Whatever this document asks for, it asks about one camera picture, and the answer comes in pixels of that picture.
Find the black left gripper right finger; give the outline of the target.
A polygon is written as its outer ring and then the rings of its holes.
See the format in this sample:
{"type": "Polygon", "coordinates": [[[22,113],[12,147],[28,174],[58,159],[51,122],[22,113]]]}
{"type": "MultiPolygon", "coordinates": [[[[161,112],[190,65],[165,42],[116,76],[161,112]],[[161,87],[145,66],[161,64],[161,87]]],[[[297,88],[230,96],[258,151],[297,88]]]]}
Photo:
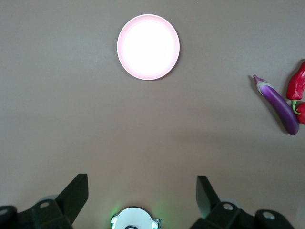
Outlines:
{"type": "Polygon", "coordinates": [[[206,176],[197,177],[196,202],[201,217],[190,229],[255,229],[255,218],[237,205],[221,201],[206,176]]]}

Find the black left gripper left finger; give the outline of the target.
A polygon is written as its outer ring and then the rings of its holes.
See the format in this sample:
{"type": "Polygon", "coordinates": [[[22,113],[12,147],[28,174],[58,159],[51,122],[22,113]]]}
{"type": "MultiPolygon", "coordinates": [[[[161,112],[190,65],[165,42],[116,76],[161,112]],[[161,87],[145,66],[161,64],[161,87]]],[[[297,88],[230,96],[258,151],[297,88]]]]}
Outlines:
{"type": "Polygon", "coordinates": [[[78,174],[55,198],[31,208],[35,229],[73,229],[73,222],[88,200],[88,175],[78,174]]]}

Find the purple eggplant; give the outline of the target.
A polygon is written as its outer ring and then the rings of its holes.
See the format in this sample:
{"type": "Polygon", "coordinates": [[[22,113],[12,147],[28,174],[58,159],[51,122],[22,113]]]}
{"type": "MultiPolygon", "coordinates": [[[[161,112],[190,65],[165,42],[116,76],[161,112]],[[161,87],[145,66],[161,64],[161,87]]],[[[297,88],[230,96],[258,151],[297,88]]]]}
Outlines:
{"type": "Polygon", "coordinates": [[[258,92],[273,107],[286,132],[290,135],[296,135],[299,131],[299,124],[293,109],[269,82],[259,78],[257,75],[253,75],[253,78],[258,92]]]}

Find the red pomegranate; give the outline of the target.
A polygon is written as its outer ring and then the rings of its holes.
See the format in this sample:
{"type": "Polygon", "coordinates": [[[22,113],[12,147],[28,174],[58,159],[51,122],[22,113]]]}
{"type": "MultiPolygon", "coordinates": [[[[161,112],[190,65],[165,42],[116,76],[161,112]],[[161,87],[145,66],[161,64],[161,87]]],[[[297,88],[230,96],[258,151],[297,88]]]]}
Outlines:
{"type": "Polygon", "coordinates": [[[299,104],[296,111],[299,113],[296,115],[298,122],[305,125],[305,102],[299,104]]]}

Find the red chili pepper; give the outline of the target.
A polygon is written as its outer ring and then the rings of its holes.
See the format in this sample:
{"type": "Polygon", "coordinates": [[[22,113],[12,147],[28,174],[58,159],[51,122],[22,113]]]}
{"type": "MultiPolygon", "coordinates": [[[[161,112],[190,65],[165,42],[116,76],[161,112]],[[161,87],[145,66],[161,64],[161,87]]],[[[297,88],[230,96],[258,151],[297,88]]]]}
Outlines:
{"type": "Polygon", "coordinates": [[[286,91],[286,97],[291,101],[291,107],[296,115],[301,113],[297,111],[296,104],[303,99],[305,90],[305,60],[300,65],[297,72],[291,77],[286,91]]]}

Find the pink round plate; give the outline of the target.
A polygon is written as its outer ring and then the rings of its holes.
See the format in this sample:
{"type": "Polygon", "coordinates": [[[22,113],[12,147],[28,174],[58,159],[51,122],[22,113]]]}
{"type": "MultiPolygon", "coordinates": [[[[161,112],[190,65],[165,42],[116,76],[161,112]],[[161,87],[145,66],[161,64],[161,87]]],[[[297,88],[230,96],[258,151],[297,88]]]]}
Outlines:
{"type": "Polygon", "coordinates": [[[117,40],[117,55],[126,72],[145,81],[167,75],[176,65],[180,40],[163,17],[143,14],[130,19],[117,40]]]}

